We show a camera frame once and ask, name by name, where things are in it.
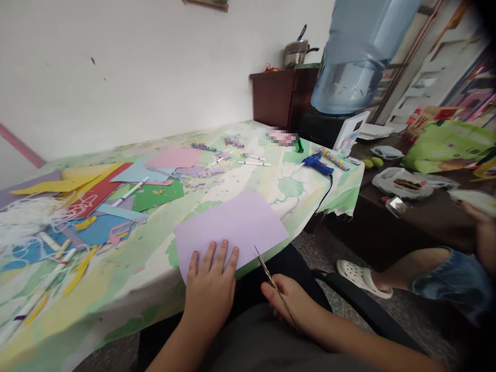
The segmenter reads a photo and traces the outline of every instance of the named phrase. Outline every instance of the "pink wall trim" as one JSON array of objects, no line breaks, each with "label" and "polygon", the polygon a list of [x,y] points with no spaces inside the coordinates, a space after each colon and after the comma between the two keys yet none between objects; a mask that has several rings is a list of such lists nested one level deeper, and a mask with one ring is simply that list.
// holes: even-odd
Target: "pink wall trim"
[{"label": "pink wall trim", "polygon": [[0,135],[5,138],[17,151],[26,159],[33,163],[37,168],[43,167],[47,162],[40,158],[33,150],[27,147],[20,139],[13,135],[7,128],[0,123]]}]

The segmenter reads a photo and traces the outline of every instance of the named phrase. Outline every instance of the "green bag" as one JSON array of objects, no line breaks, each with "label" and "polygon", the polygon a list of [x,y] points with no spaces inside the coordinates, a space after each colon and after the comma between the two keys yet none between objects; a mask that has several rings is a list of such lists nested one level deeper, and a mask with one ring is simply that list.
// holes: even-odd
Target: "green bag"
[{"label": "green bag", "polygon": [[482,159],[496,134],[462,121],[429,123],[401,165],[421,173],[454,171]]}]

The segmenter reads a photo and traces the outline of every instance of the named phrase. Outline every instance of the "wooden cabinet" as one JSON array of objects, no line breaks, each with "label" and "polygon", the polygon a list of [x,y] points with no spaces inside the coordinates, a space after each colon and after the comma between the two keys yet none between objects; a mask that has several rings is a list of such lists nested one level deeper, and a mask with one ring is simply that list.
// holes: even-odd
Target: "wooden cabinet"
[{"label": "wooden cabinet", "polygon": [[318,68],[308,68],[251,74],[253,119],[298,131],[303,114],[312,110],[310,99],[318,72]]}]

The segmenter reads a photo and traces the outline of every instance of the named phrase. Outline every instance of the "person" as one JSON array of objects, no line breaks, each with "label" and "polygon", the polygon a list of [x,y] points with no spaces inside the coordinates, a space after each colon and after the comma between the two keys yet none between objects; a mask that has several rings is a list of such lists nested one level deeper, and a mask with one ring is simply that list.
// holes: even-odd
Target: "person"
[{"label": "person", "polygon": [[[305,287],[283,274],[272,276],[295,325],[260,268],[242,278],[235,290],[239,250],[234,248],[223,269],[227,247],[225,240],[216,253],[212,242],[200,263],[194,252],[178,323],[167,330],[174,322],[166,319],[164,328],[158,323],[140,334],[138,360],[148,372],[445,370],[428,356],[333,314],[310,269],[290,244],[267,266],[271,272],[292,270]],[[155,351],[157,344],[160,350]],[[149,365],[141,363],[147,352],[153,359]]]},{"label": "person", "polygon": [[338,273],[383,299],[391,298],[393,289],[402,289],[450,301],[480,328],[494,302],[496,220],[466,202],[460,206],[476,221],[476,256],[448,247],[426,248],[409,253],[383,272],[338,260]]}]

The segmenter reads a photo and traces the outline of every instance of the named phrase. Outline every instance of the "hand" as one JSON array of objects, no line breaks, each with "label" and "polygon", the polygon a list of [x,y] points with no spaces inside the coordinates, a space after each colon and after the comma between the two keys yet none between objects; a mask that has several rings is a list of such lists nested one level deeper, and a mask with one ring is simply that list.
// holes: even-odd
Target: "hand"
[{"label": "hand", "polygon": [[[324,310],[305,292],[305,290],[293,279],[282,274],[272,276],[284,300],[288,304],[298,326],[304,333],[308,332],[317,319],[316,314]],[[285,319],[290,325],[295,326],[291,315],[286,310],[283,300],[277,290],[269,283],[262,283],[261,290],[274,310],[274,316],[279,320]]]},{"label": "hand", "polygon": [[478,223],[493,223],[494,219],[487,215],[485,212],[482,212],[481,210],[472,207],[470,204],[468,204],[466,201],[463,201],[460,203],[460,207],[474,220],[476,220]]},{"label": "hand", "polygon": [[233,307],[236,287],[236,264],[239,249],[234,247],[226,269],[224,262],[229,242],[224,240],[212,262],[216,242],[211,242],[198,267],[199,253],[193,252],[186,285],[186,304],[181,323],[199,332],[198,336],[214,338]]}]

